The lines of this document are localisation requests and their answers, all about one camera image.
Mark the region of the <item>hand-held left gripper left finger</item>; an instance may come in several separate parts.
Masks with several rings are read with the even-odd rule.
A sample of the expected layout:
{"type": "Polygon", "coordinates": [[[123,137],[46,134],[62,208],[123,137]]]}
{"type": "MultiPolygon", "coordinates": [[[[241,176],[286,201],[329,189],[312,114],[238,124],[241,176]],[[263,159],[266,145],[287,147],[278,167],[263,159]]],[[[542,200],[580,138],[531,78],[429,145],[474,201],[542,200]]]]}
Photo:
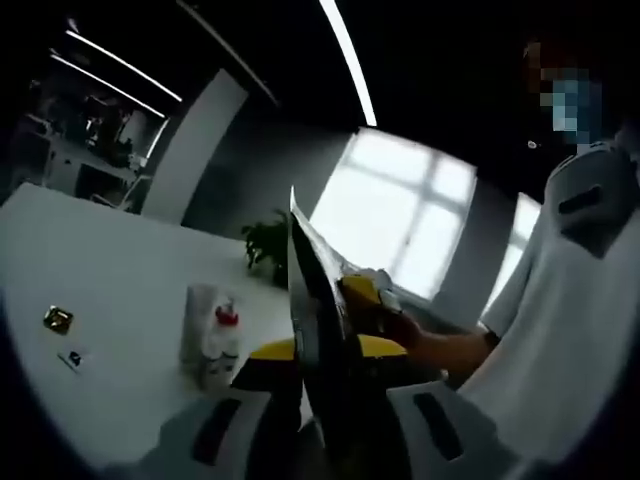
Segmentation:
{"type": "Polygon", "coordinates": [[[162,479],[256,479],[297,433],[302,378],[292,338],[252,352],[229,386],[171,418],[160,431],[162,479]]]}

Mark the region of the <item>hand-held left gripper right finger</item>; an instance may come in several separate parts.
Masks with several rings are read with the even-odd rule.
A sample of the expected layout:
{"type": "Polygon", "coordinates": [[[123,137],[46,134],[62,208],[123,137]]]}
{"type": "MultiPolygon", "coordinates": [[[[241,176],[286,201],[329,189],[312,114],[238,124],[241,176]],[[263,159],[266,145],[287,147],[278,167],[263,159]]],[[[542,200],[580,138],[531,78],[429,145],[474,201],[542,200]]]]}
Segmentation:
{"type": "Polygon", "coordinates": [[[365,479],[504,479],[506,449],[491,420],[406,350],[359,335],[356,401],[365,479]]]}

